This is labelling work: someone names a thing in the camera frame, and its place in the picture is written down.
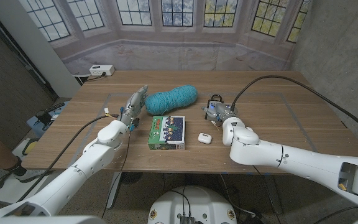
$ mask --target power strip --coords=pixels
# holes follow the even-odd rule
[[[101,76],[103,72],[106,72],[106,75],[110,76],[114,73],[115,69],[113,65],[93,65],[89,71],[93,76]]]

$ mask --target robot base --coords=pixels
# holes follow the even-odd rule
[[[184,186],[173,190],[182,194],[183,188]],[[184,195],[190,203],[191,217],[189,217],[189,205],[185,198],[185,217],[183,217],[181,194],[169,191],[157,199],[150,209],[147,223],[237,223],[231,204],[218,193],[200,186],[186,186]]]

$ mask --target cable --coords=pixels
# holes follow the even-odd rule
[[[281,75],[265,75],[259,78],[256,78],[255,80],[253,80],[252,82],[250,82],[246,87],[244,87],[240,93],[236,96],[236,98],[234,99],[232,105],[231,105],[231,111],[234,111],[234,107],[236,106],[236,101],[238,100],[238,98],[243,94],[243,92],[246,91],[246,89],[248,89],[248,87],[250,87],[252,84],[254,84],[255,82],[262,80],[264,78],[281,78],[284,80],[288,80],[290,82],[296,83],[299,86],[302,86],[303,88],[306,88],[307,90],[309,90],[310,92],[314,93],[316,96],[320,97],[321,99],[323,99],[324,101],[326,101],[327,103],[329,103],[330,105],[333,105],[335,108],[337,108],[338,110],[342,111],[344,114],[348,115],[350,118],[352,118],[355,122],[358,123],[358,118],[356,118],[353,114],[351,114],[350,112],[346,111],[344,108],[341,108],[340,106],[338,106],[337,104],[335,104],[334,102],[332,102],[331,100],[327,99],[325,96],[321,95],[320,93],[318,93],[316,90],[306,86],[303,83],[300,83],[296,80],[293,80],[292,78],[287,78]]]
[[[255,167],[254,165],[252,165],[252,167],[258,172],[259,175],[262,175],[262,174],[259,172],[259,170],[256,169],[256,167]],[[281,221],[280,221],[280,219],[279,219],[279,217],[278,217],[278,214],[277,214],[276,211],[274,210],[272,196],[270,196],[269,189],[267,188],[266,179],[264,179],[264,181],[265,181],[265,187],[266,187],[268,199],[270,200],[270,203],[272,204],[273,212],[274,212],[274,214],[276,215],[276,218],[277,218],[279,224],[281,224]],[[281,207],[283,207],[283,205],[281,204],[281,200],[280,200],[280,196],[279,196],[279,195],[278,195],[278,200],[279,200],[279,202],[280,202]]]
[[[88,80],[86,80],[86,82],[95,81],[95,80],[100,79],[100,78],[105,77],[105,76],[106,76],[106,72],[103,72],[100,76],[98,76],[96,78],[88,79]]]
[[[341,209],[341,210],[336,211],[336,212],[334,212],[334,213],[331,213],[331,214],[327,215],[326,217],[319,219],[319,220],[318,220],[317,222],[315,222],[314,224],[321,223],[322,221],[326,220],[327,218],[331,218],[331,217],[333,217],[334,215],[337,215],[337,214],[339,214],[339,213],[342,213],[342,212],[345,212],[345,211],[348,211],[348,210],[352,210],[352,209],[355,209],[355,208],[358,208],[358,205],[353,206],[353,207],[349,207],[349,208],[344,208],[344,209]]]
[[[110,194],[111,194],[111,191],[112,191],[112,187],[114,186],[114,184],[116,183],[119,175],[121,174],[122,172],[122,169],[124,168],[124,164],[125,162],[127,161],[127,157],[128,157],[128,150],[129,150],[129,140],[131,139],[131,131],[129,131],[129,137],[128,137],[128,146],[127,146],[127,152],[125,154],[125,159],[124,159],[124,162],[122,163],[122,166],[121,166],[121,169],[119,170],[119,173],[117,175],[117,177],[114,179],[114,182],[112,183],[112,186],[109,190],[109,193],[107,194],[107,200],[106,200],[106,203],[104,204],[104,210],[103,210],[103,214],[102,214],[102,218],[104,217],[104,213],[106,212],[106,209],[107,209],[107,204],[109,203],[109,197],[110,197]]]
[[[220,174],[220,176],[221,176],[221,178],[222,178],[222,181],[223,181],[223,184],[224,184],[224,188],[226,189],[227,198],[229,199],[230,204],[231,204],[233,207],[235,207],[236,209],[238,209],[238,210],[240,210],[240,211],[243,211],[243,212],[246,212],[246,213],[249,213],[249,214],[251,214],[252,217],[255,217],[256,214],[255,214],[254,212],[250,212],[250,211],[248,211],[248,210],[242,209],[242,208],[238,207],[237,205],[235,205],[235,204],[231,201],[230,195],[229,195],[229,191],[227,190],[226,182],[224,181],[222,174]]]
[[[184,198],[187,200],[187,204],[189,205],[189,217],[190,217],[190,214],[191,214],[190,202],[189,202],[189,200],[187,199],[186,195],[184,195],[184,194],[182,194],[182,193],[179,193],[179,192],[177,192],[176,190],[169,190],[169,191],[178,193],[178,194],[182,195],[182,197],[184,197]]]
[[[183,215],[185,215],[185,189],[186,189],[187,185],[184,186],[183,188],[183,192],[182,192],[182,195],[181,195],[181,200],[183,202]]]
[[[55,160],[49,165],[48,169],[45,170],[45,172],[38,178],[38,180],[30,187],[29,190],[27,190],[24,195],[17,201],[20,202],[23,199],[26,198],[26,196],[28,196],[28,194],[34,189],[35,186],[37,186],[37,184],[48,174],[48,172],[52,169],[52,167],[56,164],[56,162],[60,159],[60,157],[63,155],[63,153],[65,153],[66,149],[70,146],[70,144],[75,140],[75,138],[77,138],[77,136],[82,132],[82,130],[84,130],[88,125],[92,124],[93,122],[102,119],[102,118],[107,118],[107,115],[104,116],[100,116],[98,118],[93,119],[92,121],[88,122],[86,125],[84,125],[79,131],[77,131],[77,133],[72,137],[72,139],[67,143],[67,145],[63,148],[63,150],[59,153],[59,155],[55,158]]]

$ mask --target board game box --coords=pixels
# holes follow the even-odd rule
[[[185,116],[153,116],[151,150],[185,149]]]

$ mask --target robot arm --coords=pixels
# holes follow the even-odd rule
[[[214,110],[223,121],[223,144],[231,146],[230,158],[239,164],[277,167],[315,181],[358,204],[358,157],[334,156],[260,140],[251,128],[230,111],[229,105]]]
[[[97,171],[108,165],[120,148],[121,137],[128,129],[137,126],[134,119],[139,115],[146,98],[147,86],[143,86],[128,100],[120,120],[114,120],[99,131],[98,137],[83,150],[82,156],[51,183],[34,196],[0,209],[0,218],[10,215],[56,215],[74,196],[80,187]]]

